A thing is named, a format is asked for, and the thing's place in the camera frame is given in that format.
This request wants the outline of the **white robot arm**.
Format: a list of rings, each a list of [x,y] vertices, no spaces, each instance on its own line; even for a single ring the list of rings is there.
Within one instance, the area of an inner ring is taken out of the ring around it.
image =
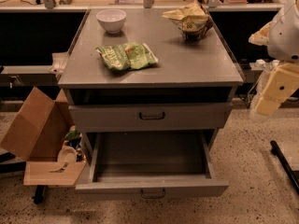
[[[267,46],[268,55],[278,60],[261,73],[250,104],[250,117],[263,121],[299,89],[299,0],[288,0],[249,42]]]

